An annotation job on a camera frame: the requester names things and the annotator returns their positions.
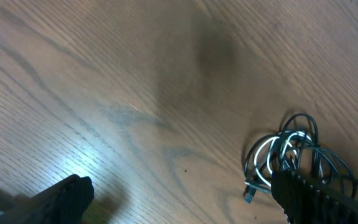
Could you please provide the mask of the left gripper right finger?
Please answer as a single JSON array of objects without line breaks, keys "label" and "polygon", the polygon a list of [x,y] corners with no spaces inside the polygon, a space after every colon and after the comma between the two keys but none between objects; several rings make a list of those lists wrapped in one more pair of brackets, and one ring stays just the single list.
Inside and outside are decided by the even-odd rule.
[{"label": "left gripper right finger", "polygon": [[275,171],[271,193],[288,223],[358,224],[358,201],[295,170]]}]

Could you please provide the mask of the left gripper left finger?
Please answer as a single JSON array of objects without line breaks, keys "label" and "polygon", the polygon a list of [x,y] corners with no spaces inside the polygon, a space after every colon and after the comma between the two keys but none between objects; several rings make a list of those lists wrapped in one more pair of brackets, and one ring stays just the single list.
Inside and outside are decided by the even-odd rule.
[{"label": "left gripper left finger", "polygon": [[0,224],[78,224],[93,199],[90,177],[73,174],[0,214]]}]

